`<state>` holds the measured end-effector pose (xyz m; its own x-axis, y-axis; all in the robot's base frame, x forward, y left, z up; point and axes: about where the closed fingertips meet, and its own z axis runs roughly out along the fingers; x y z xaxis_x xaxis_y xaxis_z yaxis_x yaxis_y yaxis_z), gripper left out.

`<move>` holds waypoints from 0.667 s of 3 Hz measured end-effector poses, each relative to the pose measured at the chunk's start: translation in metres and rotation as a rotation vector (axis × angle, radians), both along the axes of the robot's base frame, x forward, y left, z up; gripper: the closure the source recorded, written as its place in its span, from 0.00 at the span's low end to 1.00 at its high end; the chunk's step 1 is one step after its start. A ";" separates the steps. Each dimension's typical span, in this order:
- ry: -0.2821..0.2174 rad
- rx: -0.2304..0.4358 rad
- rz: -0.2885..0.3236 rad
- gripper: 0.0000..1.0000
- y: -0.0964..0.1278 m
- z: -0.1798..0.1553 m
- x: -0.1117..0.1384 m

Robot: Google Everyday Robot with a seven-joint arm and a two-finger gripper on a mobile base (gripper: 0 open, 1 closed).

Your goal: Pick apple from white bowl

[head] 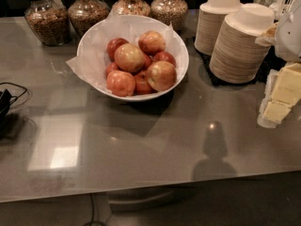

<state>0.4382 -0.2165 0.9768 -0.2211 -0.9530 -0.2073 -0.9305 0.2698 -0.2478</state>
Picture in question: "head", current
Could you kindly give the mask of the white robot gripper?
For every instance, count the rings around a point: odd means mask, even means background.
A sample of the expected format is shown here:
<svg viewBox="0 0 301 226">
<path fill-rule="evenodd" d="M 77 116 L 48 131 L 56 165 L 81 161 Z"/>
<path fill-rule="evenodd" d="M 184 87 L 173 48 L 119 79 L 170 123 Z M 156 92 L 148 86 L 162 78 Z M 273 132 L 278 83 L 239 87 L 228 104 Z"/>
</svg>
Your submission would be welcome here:
<svg viewBox="0 0 301 226">
<path fill-rule="evenodd" d="M 301 100 L 301 0 L 293 0 L 277 23 L 260 34 L 255 42 L 274 46 L 276 56 L 287 62 L 267 76 L 258 125 L 276 128 Z"/>
</svg>

